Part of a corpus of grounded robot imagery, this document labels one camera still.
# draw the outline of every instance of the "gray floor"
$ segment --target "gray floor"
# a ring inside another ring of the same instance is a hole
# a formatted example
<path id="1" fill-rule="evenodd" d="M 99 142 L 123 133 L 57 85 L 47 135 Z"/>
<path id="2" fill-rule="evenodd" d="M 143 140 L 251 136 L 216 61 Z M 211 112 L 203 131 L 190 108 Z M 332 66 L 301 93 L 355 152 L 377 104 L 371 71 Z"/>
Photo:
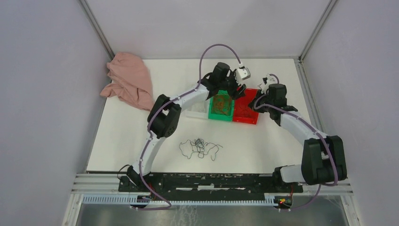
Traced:
<path id="1" fill-rule="evenodd" d="M 294 206 L 309 197 L 295 197 Z M 340 197 L 319 197 L 309 207 L 279 213 L 273 207 L 178 206 L 170 210 L 137 211 L 126 205 L 84 204 L 79 226 L 347 226 Z"/>

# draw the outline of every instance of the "pink towel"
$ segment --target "pink towel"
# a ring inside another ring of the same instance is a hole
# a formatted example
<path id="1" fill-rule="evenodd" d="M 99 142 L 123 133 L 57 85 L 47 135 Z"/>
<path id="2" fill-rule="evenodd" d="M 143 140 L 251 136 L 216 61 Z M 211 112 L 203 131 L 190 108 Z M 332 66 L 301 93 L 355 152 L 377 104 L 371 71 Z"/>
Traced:
<path id="1" fill-rule="evenodd" d="M 147 111 L 152 109 L 151 77 L 141 58 L 130 53 L 117 53 L 107 67 L 110 70 L 107 75 L 113 83 L 101 91 L 101 96 L 117 95 L 130 106 Z"/>

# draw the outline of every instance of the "white wall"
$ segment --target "white wall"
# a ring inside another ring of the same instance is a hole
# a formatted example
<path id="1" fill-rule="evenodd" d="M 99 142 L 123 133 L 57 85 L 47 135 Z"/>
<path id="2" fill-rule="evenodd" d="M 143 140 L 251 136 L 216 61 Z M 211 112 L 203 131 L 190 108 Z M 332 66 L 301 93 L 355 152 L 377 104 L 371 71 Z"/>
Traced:
<path id="1" fill-rule="evenodd" d="M 114 52 L 199 58 L 215 43 L 245 57 L 298 56 L 329 0 L 88 0 Z M 215 48 L 208 57 L 232 57 Z"/>
<path id="2" fill-rule="evenodd" d="M 108 56 L 76 0 L 2 0 L 0 53 L 0 225 L 60 225 Z"/>
<path id="3" fill-rule="evenodd" d="M 305 69 L 366 226 L 398 225 L 399 1 L 338 1 Z"/>

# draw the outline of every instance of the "green tray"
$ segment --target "green tray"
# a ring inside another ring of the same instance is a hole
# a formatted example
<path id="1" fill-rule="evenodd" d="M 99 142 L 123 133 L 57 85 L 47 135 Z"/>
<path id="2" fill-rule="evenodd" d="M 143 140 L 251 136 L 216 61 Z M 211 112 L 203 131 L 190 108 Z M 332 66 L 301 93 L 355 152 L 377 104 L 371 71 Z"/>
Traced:
<path id="1" fill-rule="evenodd" d="M 220 90 L 210 99 L 208 118 L 222 121 L 233 121 L 234 100 L 227 91 Z"/>

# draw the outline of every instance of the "red tray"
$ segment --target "red tray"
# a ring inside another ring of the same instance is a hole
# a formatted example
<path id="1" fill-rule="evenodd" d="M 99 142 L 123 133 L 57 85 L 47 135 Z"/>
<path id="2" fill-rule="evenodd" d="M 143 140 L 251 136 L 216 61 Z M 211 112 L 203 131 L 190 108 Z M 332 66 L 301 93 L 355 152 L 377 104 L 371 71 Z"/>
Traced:
<path id="1" fill-rule="evenodd" d="M 257 89 L 246 89 L 245 97 L 235 100 L 233 121 L 256 125 L 259 113 L 252 111 L 248 104 L 255 98 L 257 91 Z"/>

